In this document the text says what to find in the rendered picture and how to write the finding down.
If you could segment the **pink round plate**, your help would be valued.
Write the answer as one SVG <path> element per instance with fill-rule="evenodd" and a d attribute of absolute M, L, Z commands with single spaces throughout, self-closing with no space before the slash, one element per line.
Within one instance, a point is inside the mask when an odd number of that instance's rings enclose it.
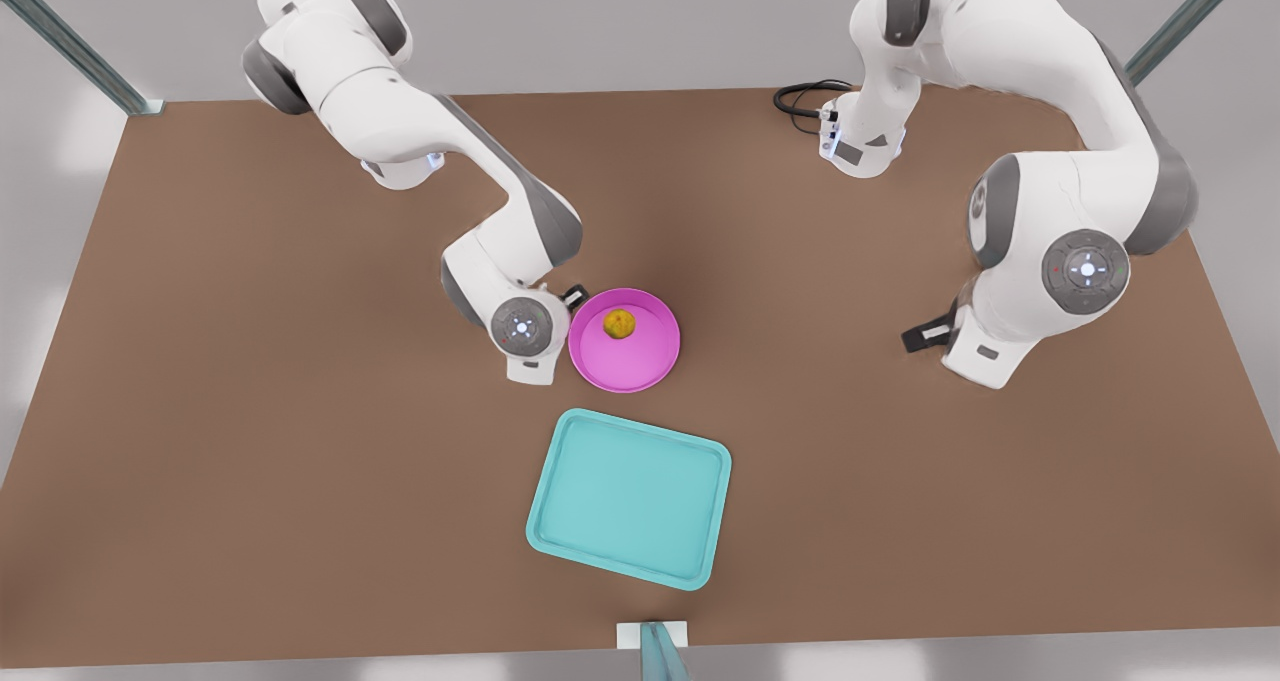
<path fill-rule="evenodd" d="M 605 333 L 605 316 L 614 311 L 635 317 L 635 330 L 626 338 Z M 576 308 L 567 347 L 573 367 L 593 387 L 635 393 L 657 385 L 675 367 L 681 333 L 672 308 L 657 294 L 617 288 L 593 294 Z"/>

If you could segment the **teal rectangular tray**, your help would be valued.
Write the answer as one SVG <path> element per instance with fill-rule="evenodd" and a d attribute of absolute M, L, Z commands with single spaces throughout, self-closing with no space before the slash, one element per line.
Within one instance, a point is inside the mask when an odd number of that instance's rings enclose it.
<path fill-rule="evenodd" d="M 691 593 L 710 579 L 733 462 L 721 443 L 590 410 L 556 422 L 535 550 Z"/>

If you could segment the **silver frame post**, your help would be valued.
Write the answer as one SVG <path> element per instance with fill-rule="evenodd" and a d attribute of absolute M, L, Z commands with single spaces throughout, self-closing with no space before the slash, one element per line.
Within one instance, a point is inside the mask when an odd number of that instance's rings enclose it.
<path fill-rule="evenodd" d="M 639 650 L 641 681 L 691 681 L 681 657 L 689 646 L 686 621 L 649 621 L 616 625 L 616 648 Z"/>
<path fill-rule="evenodd" d="M 54 47 L 64 60 L 81 72 L 125 115 L 155 116 L 164 111 L 163 99 L 145 99 L 45 0 L 0 0 L 0 3 L 4 3 L 14 15 L 26 22 L 28 28 L 44 38 L 50 47 Z"/>
<path fill-rule="evenodd" d="M 1156 33 L 1126 61 L 1125 74 L 1130 83 L 1143 83 L 1162 61 L 1193 33 L 1225 0 L 1184 0 L 1162 22 Z"/>

